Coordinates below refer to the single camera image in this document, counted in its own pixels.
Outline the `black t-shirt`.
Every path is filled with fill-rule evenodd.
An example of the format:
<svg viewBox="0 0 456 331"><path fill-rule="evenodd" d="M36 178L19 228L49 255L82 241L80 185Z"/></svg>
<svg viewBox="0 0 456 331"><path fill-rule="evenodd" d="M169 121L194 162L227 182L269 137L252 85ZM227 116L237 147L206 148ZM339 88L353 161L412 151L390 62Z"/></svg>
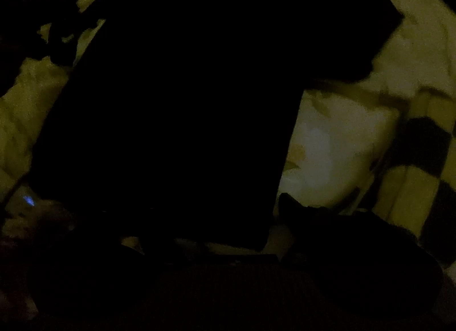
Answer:
<svg viewBox="0 0 456 331"><path fill-rule="evenodd" d="M46 116L27 184L90 237L258 248L303 92L357 83L391 0L110 0Z"/></svg>

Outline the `floral light bed sheet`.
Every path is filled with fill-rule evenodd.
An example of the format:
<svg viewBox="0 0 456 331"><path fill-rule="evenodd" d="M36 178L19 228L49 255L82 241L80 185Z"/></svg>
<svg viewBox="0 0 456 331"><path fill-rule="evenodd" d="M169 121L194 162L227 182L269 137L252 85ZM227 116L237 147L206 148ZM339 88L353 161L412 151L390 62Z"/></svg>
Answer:
<svg viewBox="0 0 456 331"><path fill-rule="evenodd" d="M1 264L47 279L73 269L139 277L208 270L223 248L279 255L285 278L322 270L377 274L443 268L405 228L374 213L389 147L423 88L455 100L455 0L391 0L403 20L357 83L303 92L267 236L258 248L160 249L137 235L90 237L68 209L27 184L56 98L103 25L110 0L1 0Z"/></svg>

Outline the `black white checkered cloth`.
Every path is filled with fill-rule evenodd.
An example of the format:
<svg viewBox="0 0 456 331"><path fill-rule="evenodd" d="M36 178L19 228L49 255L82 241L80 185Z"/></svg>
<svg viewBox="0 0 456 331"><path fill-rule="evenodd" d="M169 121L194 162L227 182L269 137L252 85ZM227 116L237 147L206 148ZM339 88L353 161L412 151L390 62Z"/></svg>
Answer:
<svg viewBox="0 0 456 331"><path fill-rule="evenodd" d="M388 151L374 213L411 232L449 269L455 263L455 101L421 89Z"/></svg>

